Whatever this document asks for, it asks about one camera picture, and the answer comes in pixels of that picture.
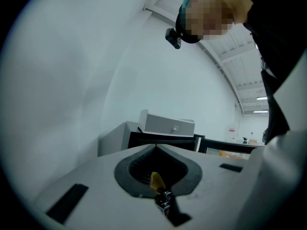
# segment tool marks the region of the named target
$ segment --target white ceiling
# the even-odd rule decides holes
[[[145,9],[176,21],[183,0],[148,0]],[[268,110],[267,101],[258,101],[257,97],[266,96],[261,78],[260,53],[254,40],[242,24],[235,25],[226,35],[200,42],[228,78],[238,98],[242,114]]]

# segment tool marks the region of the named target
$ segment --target ceiling light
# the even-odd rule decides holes
[[[269,111],[254,111],[254,113],[268,113]]]

